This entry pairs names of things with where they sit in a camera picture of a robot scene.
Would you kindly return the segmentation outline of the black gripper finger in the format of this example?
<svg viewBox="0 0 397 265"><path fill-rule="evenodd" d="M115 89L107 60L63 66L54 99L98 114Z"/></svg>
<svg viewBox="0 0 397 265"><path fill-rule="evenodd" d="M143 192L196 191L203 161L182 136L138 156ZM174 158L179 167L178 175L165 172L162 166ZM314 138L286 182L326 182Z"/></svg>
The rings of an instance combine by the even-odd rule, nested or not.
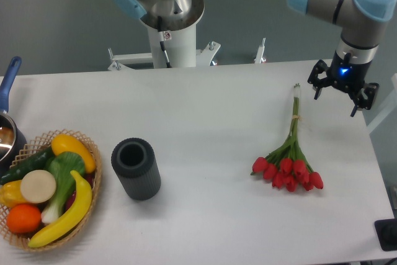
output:
<svg viewBox="0 0 397 265"><path fill-rule="evenodd" d="M323 61L318 60L314 65L308 77L308 83L312 85L315 91L314 100L317 100L323 88L327 88L333 84L332 77L329 76L330 67Z"/></svg>
<svg viewBox="0 0 397 265"><path fill-rule="evenodd" d="M350 116L354 117L358 110L370 110L377 97L378 90L378 83L364 83L361 88L355 91L349 91L348 95L354 103Z"/></svg>

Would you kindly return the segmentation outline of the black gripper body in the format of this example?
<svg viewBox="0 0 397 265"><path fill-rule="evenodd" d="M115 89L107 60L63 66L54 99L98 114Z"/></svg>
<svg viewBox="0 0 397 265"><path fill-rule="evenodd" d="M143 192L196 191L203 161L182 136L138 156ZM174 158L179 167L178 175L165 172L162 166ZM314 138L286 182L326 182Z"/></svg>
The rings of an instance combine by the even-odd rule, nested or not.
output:
<svg viewBox="0 0 397 265"><path fill-rule="evenodd" d="M335 53L331 66L327 70L327 76L334 88L343 92L357 92L365 84L365 75L370 65L371 61L364 64L354 64L351 54L339 56Z"/></svg>

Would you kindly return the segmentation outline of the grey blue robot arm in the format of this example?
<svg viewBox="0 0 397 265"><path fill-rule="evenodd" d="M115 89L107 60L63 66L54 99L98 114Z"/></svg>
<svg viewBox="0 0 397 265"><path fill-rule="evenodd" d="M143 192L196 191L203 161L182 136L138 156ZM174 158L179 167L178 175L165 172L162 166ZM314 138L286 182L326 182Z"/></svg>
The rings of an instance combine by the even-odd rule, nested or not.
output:
<svg viewBox="0 0 397 265"><path fill-rule="evenodd" d="M113 0L148 30L155 68L195 67L212 52L196 49L196 25L205 9L203 0ZM354 110L369 110L379 85L365 81L396 0L287 0L289 8L342 29L332 62L313 67L308 82L316 92L333 87L349 95Z"/></svg>

